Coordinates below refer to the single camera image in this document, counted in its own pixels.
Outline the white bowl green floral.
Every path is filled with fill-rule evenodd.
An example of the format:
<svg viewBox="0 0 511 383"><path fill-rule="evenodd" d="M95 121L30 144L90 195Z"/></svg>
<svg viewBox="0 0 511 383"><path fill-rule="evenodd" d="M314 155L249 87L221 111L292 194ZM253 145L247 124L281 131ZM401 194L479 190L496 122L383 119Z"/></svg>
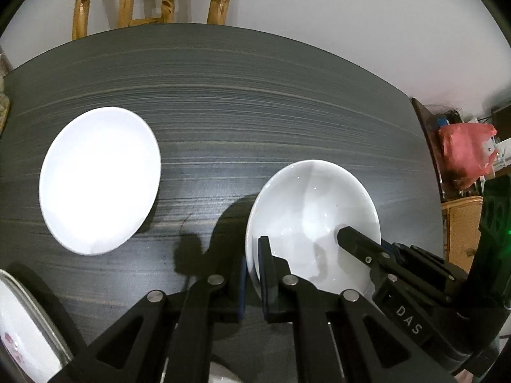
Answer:
<svg viewBox="0 0 511 383"><path fill-rule="evenodd" d="M251 208L245 253L252 284L261 289L257 242L269 238L271 252L287 260L292 274L318 289L339 294L373 289L370 269L338 245L337 233L352 227L381 242L378 213L363 184L332 162L305 160L278 171Z"/></svg>

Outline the wide white bowl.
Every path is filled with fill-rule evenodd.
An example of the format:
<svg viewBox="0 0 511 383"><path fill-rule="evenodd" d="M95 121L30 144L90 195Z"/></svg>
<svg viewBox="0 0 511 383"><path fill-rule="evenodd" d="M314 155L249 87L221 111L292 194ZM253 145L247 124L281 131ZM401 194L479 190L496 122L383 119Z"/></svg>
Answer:
<svg viewBox="0 0 511 383"><path fill-rule="evenodd" d="M44 157L42 217L68 251L113 251L145 222L160 177L158 141L139 115L114 106L84 112L58 133Z"/></svg>

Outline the small deep plate pink flowers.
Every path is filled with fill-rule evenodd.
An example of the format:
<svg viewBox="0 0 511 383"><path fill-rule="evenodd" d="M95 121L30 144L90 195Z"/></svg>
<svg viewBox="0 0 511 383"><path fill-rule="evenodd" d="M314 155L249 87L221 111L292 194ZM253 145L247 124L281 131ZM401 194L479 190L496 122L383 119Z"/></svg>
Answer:
<svg viewBox="0 0 511 383"><path fill-rule="evenodd" d="M1 342L27 378L48 382L73 354L45 310L11 274L1 271Z"/></svg>

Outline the white bowl red floral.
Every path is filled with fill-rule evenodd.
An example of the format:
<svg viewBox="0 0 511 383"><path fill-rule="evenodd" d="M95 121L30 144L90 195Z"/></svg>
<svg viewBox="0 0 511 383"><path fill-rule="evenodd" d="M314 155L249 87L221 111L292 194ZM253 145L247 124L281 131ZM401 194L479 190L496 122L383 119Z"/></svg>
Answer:
<svg viewBox="0 0 511 383"><path fill-rule="evenodd" d="M227 367L212 361L210 363L209 383L242 383Z"/></svg>

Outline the wicker basket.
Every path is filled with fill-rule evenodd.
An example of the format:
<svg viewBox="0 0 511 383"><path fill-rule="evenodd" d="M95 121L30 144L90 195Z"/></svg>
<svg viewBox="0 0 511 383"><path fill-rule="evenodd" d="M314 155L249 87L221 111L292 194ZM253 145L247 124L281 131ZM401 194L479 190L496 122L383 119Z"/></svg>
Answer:
<svg viewBox="0 0 511 383"><path fill-rule="evenodd" d="M442 203L443 256L469 272L480 239L483 198L479 195Z"/></svg>

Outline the red plastic bag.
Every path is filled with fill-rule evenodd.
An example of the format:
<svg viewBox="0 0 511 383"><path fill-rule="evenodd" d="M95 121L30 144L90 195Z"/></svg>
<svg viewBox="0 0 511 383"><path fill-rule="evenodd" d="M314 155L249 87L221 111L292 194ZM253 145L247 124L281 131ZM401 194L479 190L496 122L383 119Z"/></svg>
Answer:
<svg viewBox="0 0 511 383"><path fill-rule="evenodd" d="M497 157L496 150L489 153L485 147L497 135L491 124L448 124L438 130L438 135L446 171L459 190L468 189L491 172Z"/></svg>

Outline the floral ceramic teapot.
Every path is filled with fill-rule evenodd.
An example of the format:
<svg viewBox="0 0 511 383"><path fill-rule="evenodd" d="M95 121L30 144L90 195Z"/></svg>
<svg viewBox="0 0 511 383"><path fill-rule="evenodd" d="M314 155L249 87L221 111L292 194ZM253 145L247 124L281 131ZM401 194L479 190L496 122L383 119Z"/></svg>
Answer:
<svg viewBox="0 0 511 383"><path fill-rule="evenodd" d="M10 111L10 100L4 92L4 77L11 71L11 64L3 50L0 59L0 133L3 132Z"/></svg>

